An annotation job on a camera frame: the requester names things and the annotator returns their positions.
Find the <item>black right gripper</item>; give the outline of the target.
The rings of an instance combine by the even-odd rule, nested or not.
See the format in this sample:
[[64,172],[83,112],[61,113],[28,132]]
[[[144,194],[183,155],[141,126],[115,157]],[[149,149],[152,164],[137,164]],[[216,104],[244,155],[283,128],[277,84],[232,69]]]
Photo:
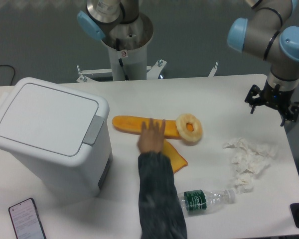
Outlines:
[[251,108],[253,114],[257,106],[265,105],[276,110],[280,110],[284,126],[287,121],[296,122],[299,116],[299,102],[291,103],[291,96],[299,84],[299,80],[286,80],[270,73],[267,77],[263,90],[257,85],[253,85],[245,98],[245,103]]

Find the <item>dark sleeved forearm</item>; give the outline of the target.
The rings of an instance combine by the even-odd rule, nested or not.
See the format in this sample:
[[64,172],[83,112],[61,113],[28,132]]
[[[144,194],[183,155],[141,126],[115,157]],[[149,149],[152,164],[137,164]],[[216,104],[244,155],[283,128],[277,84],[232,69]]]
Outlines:
[[187,228],[170,159],[162,153],[142,153],[138,169],[141,238],[186,239]]

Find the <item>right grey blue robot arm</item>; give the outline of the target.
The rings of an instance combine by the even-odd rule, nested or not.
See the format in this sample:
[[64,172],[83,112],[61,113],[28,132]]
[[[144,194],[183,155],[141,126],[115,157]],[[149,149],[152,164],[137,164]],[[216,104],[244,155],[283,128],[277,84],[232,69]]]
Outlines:
[[299,84],[299,26],[283,28],[294,13],[296,0],[249,0],[253,19],[239,18],[232,24],[229,47],[261,58],[271,64],[263,89],[253,85],[245,102],[254,111],[257,106],[277,110],[285,122],[296,122],[299,102],[291,97]]

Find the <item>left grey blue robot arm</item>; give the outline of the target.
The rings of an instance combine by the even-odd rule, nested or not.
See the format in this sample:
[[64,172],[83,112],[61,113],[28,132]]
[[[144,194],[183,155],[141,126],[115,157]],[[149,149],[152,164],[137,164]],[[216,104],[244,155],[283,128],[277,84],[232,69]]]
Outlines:
[[213,9],[208,0],[89,0],[77,15],[80,27],[107,49],[114,81],[198,76],[212,60],[229,62],[239,46],[229,12],[234,3]]

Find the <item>person's bare hand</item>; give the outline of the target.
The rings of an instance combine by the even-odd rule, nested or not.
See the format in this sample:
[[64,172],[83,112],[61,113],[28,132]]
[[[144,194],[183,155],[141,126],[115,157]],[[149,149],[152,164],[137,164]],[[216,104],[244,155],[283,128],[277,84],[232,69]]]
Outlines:
[[142,122],[141,134],[137,143],[140,153],[161,152],[163,150],[164,131],[164,119],[161,125],[158,122],[154,123],[153,119],[149,120],[148,125]]

